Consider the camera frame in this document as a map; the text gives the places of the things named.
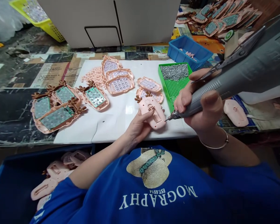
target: wrist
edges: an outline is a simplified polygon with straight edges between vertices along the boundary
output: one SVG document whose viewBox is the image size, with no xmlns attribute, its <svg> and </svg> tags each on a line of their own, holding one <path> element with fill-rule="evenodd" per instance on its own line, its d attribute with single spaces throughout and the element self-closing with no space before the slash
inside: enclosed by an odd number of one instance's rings
<svg viewBox="0 0 280 224">
<path fill-rule="evenodd" d="M 217 125 L 206 131 L 198 131 L 196 133 L 204 144 L 213 148 L 223 146 L 226 141 L 226 133 Z"/>
<path fill-rule="evenodd" d="M 124 133 L 122 136 L 117 139 L 117 141 L 121 145 L 121 155 L 123 156 L 124 154 L 129 153 L 134 147 L 138 144 L 134 138 L 132 138 L 130 135 L 127 133 Z"/>
</svg>

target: bracelet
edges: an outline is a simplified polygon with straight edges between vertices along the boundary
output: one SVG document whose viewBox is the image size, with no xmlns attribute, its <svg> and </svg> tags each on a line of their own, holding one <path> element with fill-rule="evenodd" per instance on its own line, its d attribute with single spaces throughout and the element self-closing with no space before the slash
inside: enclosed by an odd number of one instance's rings
<svg viewBox="0 0 280 224">
<path fill-rule="evenodd" d="M 226 145 L 227 145 L 227 143 L 229 142 L 229 138 L 228 138 L 228 134 L 227 134 L 227 132 L 224 130 L 224 129 L 222 129 L 224 132 L 225 132 L 225 134 L 226 134 L 226 140 L 225 140 L 225 143 L 221 146 L 221 147 L 218 147 L 218 148 L 213 148 L 213 147 L 210 147 L 210 146 L 208 146 L 208 145 L 206 145 L 206 144 L 204 144 L 200 139 L 200 142 L 205 146 L 205 147 L 207 147 L 207 148 L 210 148 L 210 149 L 222 149 L 222 148 L 224 148 Z"/>
</svg>

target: white table surface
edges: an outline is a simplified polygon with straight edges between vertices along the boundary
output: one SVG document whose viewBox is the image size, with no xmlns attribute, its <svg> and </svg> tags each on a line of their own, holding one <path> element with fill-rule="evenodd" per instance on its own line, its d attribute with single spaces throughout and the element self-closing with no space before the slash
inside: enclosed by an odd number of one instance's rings
<svg viewBox="0 0 280 224">
<path fill-rule="evenodd" d="M 87 86 L 82 82 L 82 77 L 92 68 L 101 66 L 102 60 L 86 60 L 75 83 L 75 87 Z M 135 88 L 119 96 L 112 96 L 107 90 L 105 94 L 110 101 L 110 107 L 104 112 L 99 112 L 86 104 L 87 113 L 81 115 L 70 126 L 62 128 L 56 135 L 54 144 L 83 144 L 113 142 L 127 129 L 128 125 L 138 112 L 138 104 L 134 100 L 139 85 L 137 79 L 143 76 L 161 84 L 158 75 L 159 64 L 174 63 L 167 61 L 120 61 L 123 68 L 129 68 L 134 74 Z M 164 99 L 162 107 L 165 116 L 170 115 L 167 100 Z M 152 131 L 146 140 L 185 138 L 195 136 L 195 131 L 183 119 L 168 121 L 163 129 Z"/>
</svg>

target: floor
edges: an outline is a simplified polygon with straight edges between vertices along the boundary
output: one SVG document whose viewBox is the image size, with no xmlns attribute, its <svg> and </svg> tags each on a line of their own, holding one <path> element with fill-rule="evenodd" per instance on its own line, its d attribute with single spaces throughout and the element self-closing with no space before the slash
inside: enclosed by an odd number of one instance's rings
<svg viewBox="0 0 280 224">
<path fill-rule="evenodd" d="M 161 142 L 154 142 L 156 144 L 162 144 L 162 145 L 171 145 L 175 148 L 179 148 L 180 150 L 174 150 L 177 153 L 180 153 L 184 155 L 186 158 L 191 160 L 194 164 L 196 164 L 198 167 L 202 168 L 205 172 L 208 173 L 208 165 L 213 163 L 214 160 L 211 157 L 210 153 L 207 151 L 205 147 L 201 147 L 200 143 L 198 141 L 189 141 L 189 139 L 180 139 L 180 140 L 166 140 Z M 106 147 L 109 144 L 98 144 L 96 147 L 97 150 L 101 150 L 104 147 Z M 36 146 L 36 147 L 10 147 L 10 148 L 0 148 L 0 165 L 5 157 L 15 155 L 15 154 L 21 154 L 21 153 L 27 153 L 27 152 L 36 152 L 40 150 L 46 150 L 50 148 L 60 147 L 61 145 L 47 145 L 47 146 Z M 275 158 L 275 155 L 273 153 L 272 148 L 266 147 L 266 146 L 260 146 L 253 151 L 257 154 L 257 156 L 261 159 L 261 161 L 267 162 L 271 168 L 275 171 L 277 176 L 280 178 L 280 166 L 277 163 L 277 160 Z"/>
</svg>

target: straw hat print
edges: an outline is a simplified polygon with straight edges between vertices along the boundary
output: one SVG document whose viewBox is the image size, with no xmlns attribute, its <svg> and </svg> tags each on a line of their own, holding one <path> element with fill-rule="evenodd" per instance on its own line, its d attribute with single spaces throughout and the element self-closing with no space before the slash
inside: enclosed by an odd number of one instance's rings
<svg viewBox="0 0 280 224">
<path fill-rule="evenodd" d="M 130 162 L 127 172 L 135 177 L 141 177 L 144 186 L 152 189 L 162 185 L 169 176 L 168 165 L 172 161 L 172 155 L 160 149 L 150 149 Z"/>
</svg>

